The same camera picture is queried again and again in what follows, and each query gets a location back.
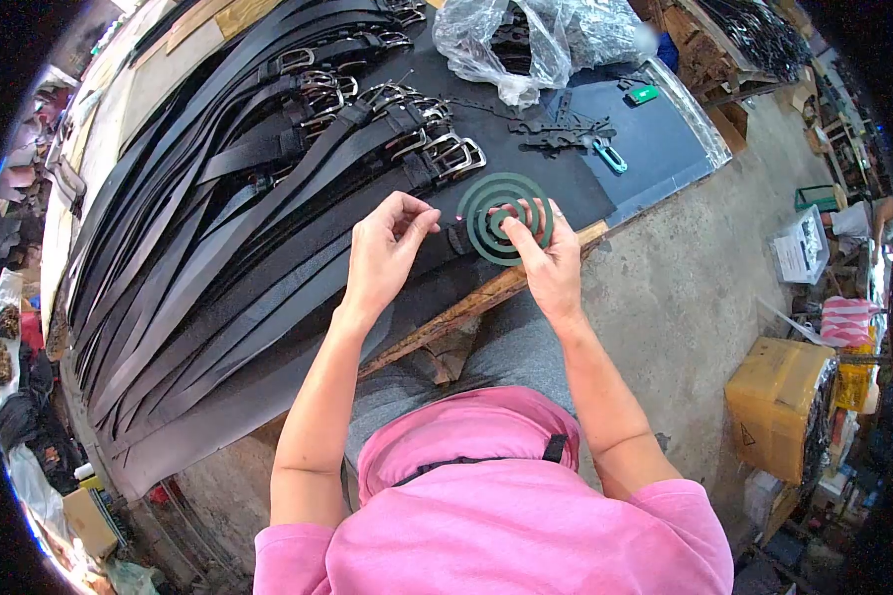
pink striped bag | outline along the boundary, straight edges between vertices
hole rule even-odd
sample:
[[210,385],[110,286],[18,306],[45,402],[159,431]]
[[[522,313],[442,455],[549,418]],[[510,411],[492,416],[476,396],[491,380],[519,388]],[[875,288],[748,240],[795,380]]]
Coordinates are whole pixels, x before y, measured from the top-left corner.
[[841,339],[849,347],[871,343],[869,320],[880,311],[880,306],[861,298],[832,297],[824,302],[820,336]]

concrete floor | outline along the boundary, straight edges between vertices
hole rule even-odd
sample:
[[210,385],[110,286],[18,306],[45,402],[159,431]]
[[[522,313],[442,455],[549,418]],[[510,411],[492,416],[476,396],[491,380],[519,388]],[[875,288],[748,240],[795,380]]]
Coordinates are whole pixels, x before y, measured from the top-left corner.
[[[786,305],[765,238],[793,213],[794,190],[828,184],[800,114],[755,99],[749,147],[627,223],[583,266],[583,302],[667,456],[702,482],[734,547],[747,534],[744,478],[730,445],[724,386],[761,332],[755,298]],[[191,505],[246,572],[267,523],[279,428],[263,427],[177,476]],[[597,482],[589,460],[583,478]]]

paper label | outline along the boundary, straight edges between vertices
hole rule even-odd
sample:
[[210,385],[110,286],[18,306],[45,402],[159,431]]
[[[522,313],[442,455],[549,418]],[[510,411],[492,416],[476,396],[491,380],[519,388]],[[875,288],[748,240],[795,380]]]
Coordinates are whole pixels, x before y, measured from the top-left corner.
[[810,270],[804,260],[804,249],[801,246],[803,238],[799,237],[800,235],[795,233],[774,239],[774,250],[781,266],[781,274],[789,283],[807,283],[810,280]]

metal pin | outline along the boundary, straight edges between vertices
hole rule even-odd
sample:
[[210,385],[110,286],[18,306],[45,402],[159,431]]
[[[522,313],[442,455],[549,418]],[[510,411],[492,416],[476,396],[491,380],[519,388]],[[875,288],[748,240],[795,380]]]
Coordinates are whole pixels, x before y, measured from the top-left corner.
[[374,96],[371,97],[371,98],[368,100],[368,103],[369,103],[369,104],[374,103],[374,100],[377,99],[377,97],[381,94],[381,91],[382,91],[384,88],[386,88],[386,86],[389,85],[389,84],[390,84],[390,81],[392,81],[392,80],[393,80],[393,78],[388,78],[388,79],[386,80],[385,83],[383,83],[379,88],[377,88],[377,92],[374,93]]
[[396,83],[394,83],[394,85],[400,85],[401,83],[403,83],[406,80],[407,77],[411,76],[412,74],[413,74],[413,68],[408,70],[404,76],[400,77],[400,80],[397,81]]

green spiral coil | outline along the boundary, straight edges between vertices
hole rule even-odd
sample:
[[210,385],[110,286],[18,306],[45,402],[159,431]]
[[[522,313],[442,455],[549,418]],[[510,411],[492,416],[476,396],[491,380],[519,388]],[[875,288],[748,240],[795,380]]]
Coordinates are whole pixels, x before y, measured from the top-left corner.
[[[491,173],[479,180],[460,199],[456,216],[457,219],[466,220],[469,240],[480,255],[491,263],[513,267],[522,264],[523,259],[516,251],[516,246],[510,242],[510,237],[500,228],[503,220],[512,216],[512,213],[501,208],[490,215],[489,209],[512,205],[520,221],[531,220],[529,230],[535,236],[539,231],[540,212],[533,198],[540,199],[545,211],[544,220],[547,224],[537,243],[539,247],[546,247],[552,237],[552,207],[549,206],[548,196],[543,189],[524,175]],[[526,209],[520,204],[520,199],[526,201],[531,217],[526,217]]]

